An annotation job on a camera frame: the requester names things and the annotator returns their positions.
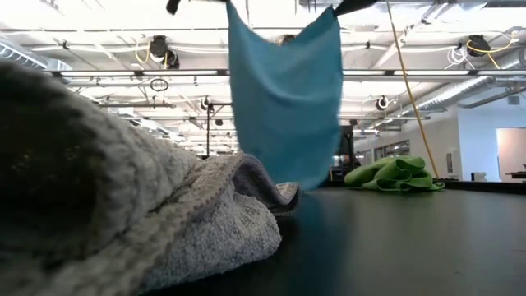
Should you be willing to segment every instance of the green cloth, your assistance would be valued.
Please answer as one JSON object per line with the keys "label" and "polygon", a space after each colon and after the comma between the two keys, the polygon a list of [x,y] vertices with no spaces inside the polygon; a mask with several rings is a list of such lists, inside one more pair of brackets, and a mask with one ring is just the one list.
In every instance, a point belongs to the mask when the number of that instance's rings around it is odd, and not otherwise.
{"label": "green cloth", "polygon": [[348,173],[345,184],[352,188],[390,192],[435,191],[444,188],[444,183],[433,182],[433,177],[425,167],[426,162],[422,157],[407,155],[384,158]]}

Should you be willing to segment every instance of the white ceiling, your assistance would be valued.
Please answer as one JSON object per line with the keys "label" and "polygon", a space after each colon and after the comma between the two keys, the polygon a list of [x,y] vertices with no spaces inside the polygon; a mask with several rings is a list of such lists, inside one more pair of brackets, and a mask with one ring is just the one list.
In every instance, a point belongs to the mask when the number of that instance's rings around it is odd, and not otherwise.
{"label": "white ceiling", "polygon": [[[232,0],[243,20],[254,31],[267,39],[275,39],[283,34],[294,34],[313,21],[323,11],[323,7],[307,9],[299,7],[294,0]],[[153,35],[166,35],[170,45],[180,58],[181,69],[205,69],[228,67],[228,20],[223,3],[207,1],[182,0],[176,16],[165,11],[167,0],[56,0],[58,11],[40,0],[17,0],[0,10],[0,34],[35,53],[50,58],[60,59],[75,70],[122,70],[158,69],[161,66],[149,61],[139,64],[136,60],[135,47],[146,46]],[[398,35],[411,25],[415,29],[406,31],[403,44],[403,59],[409,69],[443,69],[450,65],[447,55],[450,48],[459,41],[467,40],[469,35],[484,34],[493,49],[504,47],[509,43],[510,32],[517,30],[515,42],[509,49],[496,53],[495,58],[506,55],[516,49],[520,42],[526,41],[521,28],[526,27],[526,8],[484,8],[472,12],[459,13],[455,9],[430,25],[420,25],[421,16],[430,7],[430,2],[400,3],[392,1],[394,22],[399,30]],[[382,58],[393,42],[390,21],[385,13],[385,5],[369,8],[341,16],[342,45],[344,68],[399,69],[396,52],[390,52]],[[54,32],[24,32],[23,30],[56,30]],[[62,41],[74,46],[93,50],[101,48],[125,50],[129,52],[106,53],[84,50],[66,51],[54,49],[42,51],[49,46],[60,45]],[[374,45],[371,49],[356,49],[366,42]],[[415,53],[415,50],[436,49],[434,52]],[[144,58],[145,50],[139,51]],[[488,57],[468,60],[476,67],[487,65]],[[200,106],[203,97],[209,96],[215,102],[229,102],[230,91],[228,79],[223,77],[198,77],[198,86],[193,86],[193,79],[177,78],[181,86],[171,86],[164,93],[155,93],[147,84],[144,91],[151,99],[153,95],[166,102],[177,105],[177,108],[134,108],[134,113],[143,116],[185,116],[205,115]],[[416,98],[439,87],[441,83],[411,82]],[[83,95],[106,98],[109,103],[132,102],[145,103],[143,93],[137,87],[93,87],[82,90]],[[375,101],[385,95],[390,99],[398,98],[390,110],[400,108],[408,103],[405,84],[400,81],[381,82],[363,81],[344,83],[341,112],[345,114],[377,113]],[[229,107],[221,109],[219,115],[230,115]],[[188,121],[159,122],[166,127],[176,127],[182,133],[195,133],[196,141],[203,140],[204,131]],[[232,129],[230,121],[217,127]],[[215,137],[216,139],[232,137]]]}

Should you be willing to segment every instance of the blue microfiber towel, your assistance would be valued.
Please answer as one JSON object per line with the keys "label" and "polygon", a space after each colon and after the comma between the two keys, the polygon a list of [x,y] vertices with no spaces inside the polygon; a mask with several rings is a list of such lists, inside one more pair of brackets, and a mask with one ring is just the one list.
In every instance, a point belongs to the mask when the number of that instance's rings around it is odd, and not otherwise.
{"label": "blue microfiber towel", "polygon": [[343,73],[339,23],[328,7],[283,46],[252,32],[227,3],[230,88],[241,149],[276,183],[321,183],[337,150]]}

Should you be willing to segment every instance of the gray towel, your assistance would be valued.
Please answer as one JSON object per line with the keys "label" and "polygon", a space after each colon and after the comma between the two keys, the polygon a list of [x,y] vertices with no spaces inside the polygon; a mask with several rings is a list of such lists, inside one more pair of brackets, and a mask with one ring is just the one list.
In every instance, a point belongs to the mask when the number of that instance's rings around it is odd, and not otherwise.
{"label": "gray towel", "polygon": [[3,294],[134,294],[278,247],[298,186],[250,155],[200,161],[10,64],[0,87]]}

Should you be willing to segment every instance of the black table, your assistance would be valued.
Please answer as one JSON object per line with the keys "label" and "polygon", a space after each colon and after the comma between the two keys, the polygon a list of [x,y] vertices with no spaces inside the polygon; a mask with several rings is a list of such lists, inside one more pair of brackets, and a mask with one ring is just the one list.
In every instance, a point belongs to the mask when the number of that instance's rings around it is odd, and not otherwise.
{"label": "black table", "polygon": [[321,189],[269,259],[149,295],[526,295],[526,197]]}

